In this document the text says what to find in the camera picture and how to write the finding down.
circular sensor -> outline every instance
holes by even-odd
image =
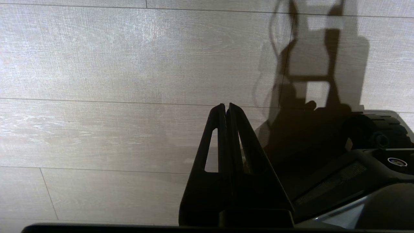
[[[404,160],[399,158],[388,158],[388,161],[400,167],[406,167],[408,165]]]

